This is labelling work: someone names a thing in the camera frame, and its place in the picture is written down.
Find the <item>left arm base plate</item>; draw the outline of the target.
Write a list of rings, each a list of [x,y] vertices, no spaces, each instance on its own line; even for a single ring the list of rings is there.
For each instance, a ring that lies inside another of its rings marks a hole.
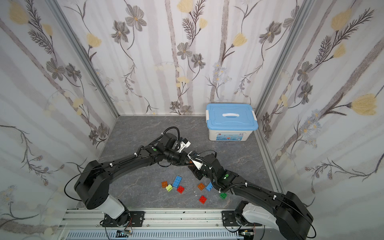
[[[105,215],[100,222],[102,227],[142,227],[145,220],[145,211],[128,211],[123,212],[117,219],[112,219],[109,215]]]

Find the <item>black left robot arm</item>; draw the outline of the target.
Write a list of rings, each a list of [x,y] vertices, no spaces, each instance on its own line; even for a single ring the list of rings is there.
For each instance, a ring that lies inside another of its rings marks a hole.
[[[188,154],[184,151],[191,143],[182,138],[177,127],[177,135],[167,128],[159,137],[146,146],[139,146],[133,154],[117,160],[99,163],[91,161],[84,170],[75,176],[76,199],[88,210],[99,210],[106,217],[122,226],[131,220],[130,211],[109,193],[110,184],[135,170],[149,167],[165,160],[171,165],[188,166]]]

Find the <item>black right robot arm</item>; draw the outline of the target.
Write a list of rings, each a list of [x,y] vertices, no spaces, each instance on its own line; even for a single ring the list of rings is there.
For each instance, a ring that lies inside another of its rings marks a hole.
[[[314,239],[317,233],[309,236],[314,230],[314,218],[299,197],[292,193],[277,193],[262,188],[239,174],[224,169],[215,154],[198,155],[195,151],[182,153],[186,161],[193,162],[198,177],[210,179],[213,188],[220,193],[231,192],[256,206],[262,207],[276,218],[278,230],[287,240]]]

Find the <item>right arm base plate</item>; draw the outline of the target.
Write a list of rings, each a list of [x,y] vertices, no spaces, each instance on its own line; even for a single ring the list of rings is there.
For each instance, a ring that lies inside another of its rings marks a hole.
[[[261,227],[261,224],[250,223],[243,216],[235,211],[222,211],[222,222],[224,227]]]

